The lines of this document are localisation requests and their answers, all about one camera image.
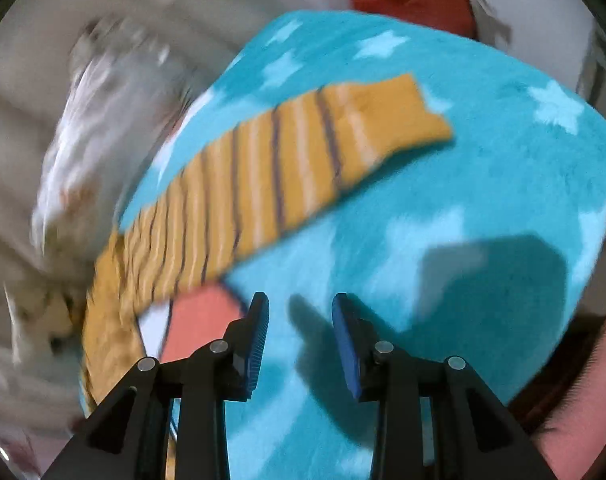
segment bed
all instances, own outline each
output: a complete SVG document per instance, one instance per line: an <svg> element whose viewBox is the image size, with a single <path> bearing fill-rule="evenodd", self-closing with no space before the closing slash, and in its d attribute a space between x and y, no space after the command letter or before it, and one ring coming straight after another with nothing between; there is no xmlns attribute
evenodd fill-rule
<svg viewBox="0 0 606 480"><path fill-rule="evenodd" d="M218 280L227 300L179 290L138 318L146 353L168 360L221 336L242 316L234 298L269 297L259 386L251 402L226 407L234 478L367 476L374 413L349 402L339 371L329 317L337 292L356 294L379 332L413 354L463 356L508 402L551 354L590 276L606 232L606 121L482 44L355 12L285 14L250 41L158 152L120 231L240 121L326 85L403 73L453 142L395 155L293 235L235 264ZM170 244L163 256L173 257Z"/></svg>

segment white star pattern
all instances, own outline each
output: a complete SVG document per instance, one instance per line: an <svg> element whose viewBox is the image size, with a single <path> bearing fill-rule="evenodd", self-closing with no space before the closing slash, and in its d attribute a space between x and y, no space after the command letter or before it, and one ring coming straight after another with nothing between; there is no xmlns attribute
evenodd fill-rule
<svg viewBox="0 0 606 480"><path fill-rule="evenodd" d="M451 280L479 269L486 262L486 254L479 248L464 246L455 258L441 262L438 275L430 276L430 287L421 289L423 258L431 249L467 242L463 224L464 211L457 206L427 222L396 218L387 225L387 258L373 273L367 291L379 301L387 298L401 301L404 313L387 320L395 330L405 330L413 312L421 316L429 314L443 298Z"/></svg>
<svg viewBox="0 0 606 480"><path fill-rule="evenodd" d="M357 41L359 51L355 54L354 59L362 57L387 59L392 55L397 46L405 43L407 40L406 36L395 36L393 31L386 30L367 40Z"/></svg>
<svg viewBox="0 0 606 480"><path fill-rule="evenodd" d="M276 41L278 43L283 43L283 41L287 40L301 25L303 25L303 23L299 22L299 20L291 20L291 22L283 25L279 30L277 30L268 40L265 46L268 46Z"/></svg>
<svg viewBox="0 0 606 480"><path fill-rule="evenodd" d="M578 134L578 118L585 106L569 97L556 81L550 81L545 88L531 86L528 94L538 102L534 112L537 123L553 124L569 134Z"/></svg>
<svg viewBox="0 0 606 480"><path fill-rule="evenodd" d="M587 282L606 233L606 202L601 209L579 213L580 256L572 269L572 284Z"/></svg>
<svg viewBox="0 0 606 480"><path fill-rule="evenodd" d="M337 466L339 472L346 476L365 478L372 467L372 450L366 448L353 451Z"/></svg>
<svg viewBox="0 0 606 480"><path fill-rule="evenodd" d="M452 101L436 97L436 95L434 95L430 88L427 86L422 86L421 91L423 92L423 99L425 100L425 104L428 107L428 110L433 114L444 114L452 106L454 106L454 103Z"/></svg>
<svg viewBox="0 0 606 480"><path fill-rule="evenodd" d="M225 69L225 72L227 72L230 68L232 68L235 64L237 64L239 61L241 61L245 56L243 55L243 53L239 52L237 54L237 57L235 57L232 61L230 61L230 64L227 66L227 69Z"/></svg>
<svg viewBox="0 0 606 480"><path fill-rule="evenodd" d="M292 56L293 50L288 50L279 59L268 63L263 69L263 78L265 81L261 86L264 88L278 88L285 83L289 77L298 72L303 65Z"/></svg>
<svg viewBox="0 0 606 480"><path fill-rule="evenodd" d="M157 154L154 156L154 159L152 159L152 163L150 164L150 166L157 170L158 173L157 186L161 183L161 178L163 177L165 170L167 170L167 165L170 163L172 153L174 152L174 143L176 142L176 139L179 138L183 128L187 123L190 122L190 119L192 119L206 104L212 101L214 95L214 90L212 90L212 88L208 88L205 92L198 96L192 105L190 105L190 107L187 109L177 133L166 140L158 149Z"/></svg>

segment pink fabric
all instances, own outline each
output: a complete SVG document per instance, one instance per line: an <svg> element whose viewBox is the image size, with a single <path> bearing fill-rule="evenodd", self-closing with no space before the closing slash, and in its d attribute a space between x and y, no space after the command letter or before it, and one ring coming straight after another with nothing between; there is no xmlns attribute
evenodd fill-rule
<svg viewBox="0 0 606 480"><path fill-rule="evenodd" d="M606 324L589 361L534 442L558 480L580 480L606 444Z"/></svg>
<svg viewBox="0 0 606 480"><path fill-rule="evenodd" d="M223 337L227 325L241 317L241 305L224 286L210 283L179 295L160 361L189 357L197 348Z"/></svg>

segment screw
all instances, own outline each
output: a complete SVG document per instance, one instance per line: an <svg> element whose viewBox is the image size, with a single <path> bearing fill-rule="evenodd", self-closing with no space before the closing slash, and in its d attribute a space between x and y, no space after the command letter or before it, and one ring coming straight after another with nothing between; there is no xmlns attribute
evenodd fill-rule
<svg viewBox="0 0 606 480"><path fill-rule="evenodd" d="M144 357L137 363L137 368L141 372L148 372L157 365L157 362L152 357Z"/></svg>
<svg viewBox="0 0 606 480"><path fill-rule="evenodd" d="M229 348L229 345L223 339L217 339L209 344L209 351L213 354L221 354Z"/></svg>
<svg viewBox="0 0 606 480"><path fill-rule="evenodd" d="M452 368L452 370L462 370L465 368L465 360L458 355L452 356L448 359L448 366Z"/></svg>
<svg viewBox="0 0 606 480"><path fill-rule="evenodd" d="M390 341L377 341L374 345L374 361L384 363L394 350L394 345Z"/></svg>
<svg viewBox="0 0 606 480"><path fill-rule="evenodd" d="M390 341L377 341L374 345L374 350L376 350L379 354L389 354L392 350L394 350L394 345L390 343Z"/></svg>

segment blue fleece blanket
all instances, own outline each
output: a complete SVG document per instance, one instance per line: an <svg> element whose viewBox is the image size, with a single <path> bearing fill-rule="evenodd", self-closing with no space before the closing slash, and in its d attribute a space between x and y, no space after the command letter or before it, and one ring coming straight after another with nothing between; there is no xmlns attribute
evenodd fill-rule
<svg viewBox="0 0 606 480"><path fill-rule="evenodd" d="M239 121L320 86L411 73L447 146L395 156L225 282L262 290L258 388L228 403L232 478L367 478L375 406L349 396L330 322L358 295L417 356L467 359L509 401L570 320L606 232L606 121L544 73L450 34L355 12L296 12L252 40L192 109L124 213L126 229Z"/></svg>

